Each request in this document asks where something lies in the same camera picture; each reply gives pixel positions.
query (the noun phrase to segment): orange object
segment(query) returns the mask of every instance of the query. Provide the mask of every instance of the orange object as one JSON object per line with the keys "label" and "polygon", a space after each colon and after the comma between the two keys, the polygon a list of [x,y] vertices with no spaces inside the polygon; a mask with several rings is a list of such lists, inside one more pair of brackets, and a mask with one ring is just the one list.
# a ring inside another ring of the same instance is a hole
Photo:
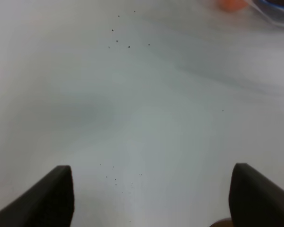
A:
{"label": "orange object", "polygon": [[245,0],[218,0],[218,4],[227,12],[235,12],[248,5]]}

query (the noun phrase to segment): white surface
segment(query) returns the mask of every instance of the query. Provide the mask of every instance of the white surface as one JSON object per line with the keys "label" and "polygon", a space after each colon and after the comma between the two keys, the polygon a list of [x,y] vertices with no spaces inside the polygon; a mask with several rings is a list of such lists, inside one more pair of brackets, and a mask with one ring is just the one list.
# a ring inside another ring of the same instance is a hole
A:
{"label": "white surface", "polygon": [[284,188],[284,31],[187,0],[0,0],[0,209],[69,164],[74,227],[207,227],[236,162]]}

